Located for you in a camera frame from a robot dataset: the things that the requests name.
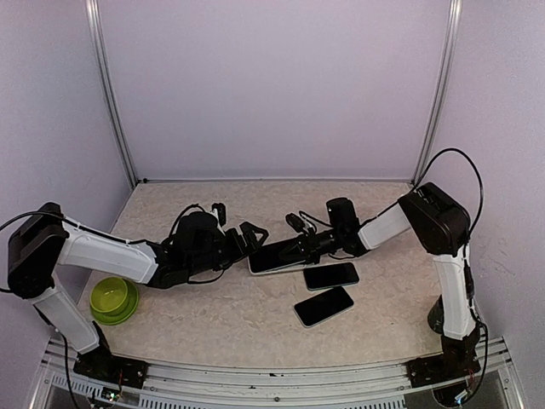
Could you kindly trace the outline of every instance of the plastic bowl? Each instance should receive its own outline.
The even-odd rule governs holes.
[[[124,279],[109,277],[91,292],[91,309],[106,316],[121,314],[129,303],[129,288]]]
[[[99,324],[118,325],[128,320],[132,316],[132,314],[135,313],[136,308],[138,307],[138,301],[140,299],[138,295],[138,289],[132,281],[129,281],[127,279],[124,279],[123,281],[129,288],[129,294],[127,295],[127,298],[129,299],[127,303],[127,308],[125,308],[121,313],[117,315],[105,315],[91,309],[91,314],[93,315],[93,318],[95,318],[95,321]]]

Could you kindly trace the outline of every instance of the phone screen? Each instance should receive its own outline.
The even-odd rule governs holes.
[[[294,238],[262,246],[258,251],[248,257],[250,271],[255,274],[304,262],[307,257],[297,254],[298,250],[296,244],[297,238]],[[293,248],[293,251],[290,253],[291,258],[289,261],[283,260],[280,253],[289,248]]]
[[[359,282],[356,268],[351,262],[333,264],[331,266],[305,268],[303,271],[305,282],[310,291],[351,285]]]
[[[313,326],[339,314],[354,305],[354,301],[342,287],[335,287],[295,305],[304,326]]]

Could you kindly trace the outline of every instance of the beige table surface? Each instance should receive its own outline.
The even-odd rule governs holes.
[[[327,220],[325,202],[344,196],[363,221],[407,190],[404,183],[337,181],[140,184],[114,233],[159,241],[187,205],[209,209],[222,202],[228,228],[252,222],[268,229],[272,243],[294,237],[284,221],[290,212],[306,210]],[[343,366],[439,352],[439,336],[427,326],[439,282],[414,233],[401,234],[355,265],[360,281],[347,287],[354,306],[313,328],[303,327],[293,309],[312,295],[301,271],[255,277],[242,261],[214,284],[168,290],[138,285],[135,314],[102,329],[114,353],[206,366]],[[88,317],[90,290],[105,276],[93,272],[85,286],[79,307]]]

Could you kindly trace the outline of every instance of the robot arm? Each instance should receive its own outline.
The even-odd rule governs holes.
[[[182,212],[171,235],[162,243],[153,243],[86,228],[63,216],[57,204],[47,203],[9,239],[9,289],[28,299],[71,342],[81,355],[74,371],[114,383],[120,371],[143,374],[144,362],[111,355],[100,327],[81,315],[57,279],[55,266],[97,269],[166,289],[190,282],[193,275],[206,270],[225,271],[267,239],[266,230],[248,222],[240,225],[241,233],[235,228],[223,231],[223,204],[214,204],[211,212],[200,209],[186,216]],[[141,387],[142,375],[131,378],[135,381],[126,384]]]
[[[294,239],[265,245],[249,257],[254,274],[287,271],[294,264],[318,263],[323,255],[343,249],[362,256],[386,241],[412,228],[422,246],[433,256],[439,275],[441,297],[428,315],[428,323],[441,334],[443,354],[439,361],[411,362],[413,386],[442,382],[477,372],[474,349],[479,328],[472,316],[473,279],[468,261],[469,215],[453,198],[432,183],[426,183],[399,198],[378,216],[360,224],[353,204],[346,198],[327,203],[331,229],[316,233],[305,229],[305,222],[290,214],[286,221],[298,233]],[[437,376],[441,373],[446,378]]]
[[[434,330],[462,340],[472,333],[473,279],[469,269],[469,216],[465,209],[432,183],[402,196],[378,217],[364,223],[358,232],[366,250],[412,228],[422,246],[433,256],[441,286],[442,320]]]

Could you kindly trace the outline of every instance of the white wall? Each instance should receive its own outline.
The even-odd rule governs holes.
[[[46,201],[108,229],[129,196],[103,100],[83,1],[0,2],[0,222]],[[7,239],[0,233],[0,286]],[[78,295],[87,274],[65,271]],[[49,328],[0,294],[0,407],[26,397]]]
[[[448,0],[104,0],[140,177],[412,177]]]
[[[529,408],[545,401],[545,3],[464,2],[436,150],[478,165],[485,207],[472,240],[477,301],[518,368]],[[461,158],[430,180],[474,215],[479,190]]]

